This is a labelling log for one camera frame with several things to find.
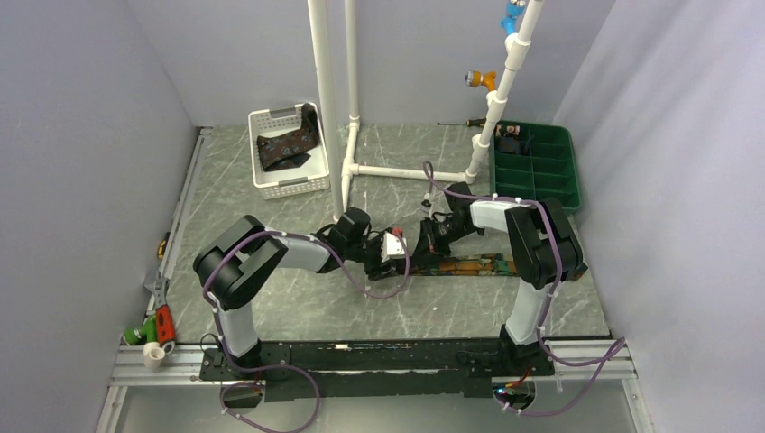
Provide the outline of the colourful patterned tie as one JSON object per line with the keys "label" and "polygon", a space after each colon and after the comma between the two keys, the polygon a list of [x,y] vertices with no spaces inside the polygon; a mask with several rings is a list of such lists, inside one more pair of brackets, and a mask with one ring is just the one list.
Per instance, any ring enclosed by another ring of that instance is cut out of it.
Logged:
{"label": "colourful patterned tie", "polygon": [[442,258],[410,269],[412,276],[520,277],[512,258],[503,253],[483,253]]}

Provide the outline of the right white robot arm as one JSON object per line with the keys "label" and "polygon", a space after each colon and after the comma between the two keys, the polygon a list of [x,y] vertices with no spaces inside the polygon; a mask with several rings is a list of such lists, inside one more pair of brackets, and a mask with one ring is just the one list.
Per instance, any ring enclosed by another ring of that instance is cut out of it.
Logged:
{"label": "right white robot arm", "polygon": [[558,286],[584,267],[584,254],[557,198],[539,201],[475,196],[465,182],[444,189],[450,211],[420,221],[410,267],[440,262],[450,245],[485,230],[507,234],[519,290],[501,327],[497,362],[508,374],[521,373],[541,350],[539,335]]}

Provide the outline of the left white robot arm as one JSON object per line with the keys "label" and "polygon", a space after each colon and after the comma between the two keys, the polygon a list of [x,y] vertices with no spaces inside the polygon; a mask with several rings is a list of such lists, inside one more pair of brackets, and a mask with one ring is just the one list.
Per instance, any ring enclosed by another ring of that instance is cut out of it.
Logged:
{"label": "left white robot arm", "polygon": [[227,371],[245,379],[262,363],[252,303],[275,270],[322,274],[344,270],[346,262],[361,263],[370,280],[407,277],[413,264],[401,231],[374,231],[370,216],[356,207],[308,235],[278,231],[245,215],[200,251],[193,270],[213,309]]}

